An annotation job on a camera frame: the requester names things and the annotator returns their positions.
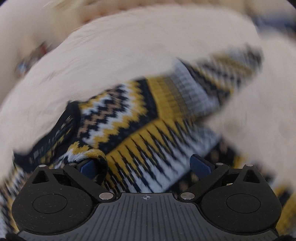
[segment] circular cap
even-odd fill
[[[114,195],[110,192],[103,192],[99,195],[99,198],[102,200],[110,200],[114,197]]]
[[[195,195],[191,192],[183,192],[180,196],[184,200],[191,200],[195,198]]]
[[[259,199],[249,194],[234,194],[227,198],[226,204],[238,213],[253,213],[261,206]]]
[[[50,214],[63,210],[67,205],[67,199],[58,194],[40,196],[33,202],[33,208],[40,213]]]

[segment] knit sweater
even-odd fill
[[[40,164],[62,168],[95,159],[102,174],[108,166],[102,185],[113,193],[183,191],[197,181],[189,166],[192,154],[212,163],[241,165],[243,158],[200,120],[245,85],[261,60],[259,51],[247,47],[193,65],[178,61],[170,73],[131,80],[85,102],[68,103],[55,127],[28,154],[15,153],[15,167],[0,188],[0,237],[18,231],[11,206]],[[288,198],[283,204],[291,206],[294,199],[284,192]],[[291,230],[288,219],[278,225],[282,233]]]

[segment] crosshair symbol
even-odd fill
[[[146,201],[149,200],[151,197],[148,195],[145,195],[144,197],[142,197],[143,199],[145,199]]]

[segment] metal pin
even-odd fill
[[[102,200],[110,200],[114,197],[114,195],[110,192],[103,192],[99,195],[99,198]]]
[[[191,200],[195,198],[195,195],[191,192],[183,192],[180,197],[184,200]]]

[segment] fabric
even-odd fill
[[[85,102],[69,103],[27,155],[15,153],[15,168],[0,189],[3,235],[17,231],[11,205],[40,164],[61,168],[87,158],[106,160],[103,185],[114,193],[164,192],[183,182],[190,156],[207,156],[220,141],[200,125],[200,118],[218,109],[260,66],[259,51],[233,50],[196,66],[179,62],[171,73],[128,81]],[[231,157],[224,162],[238,165],[239,157]]]

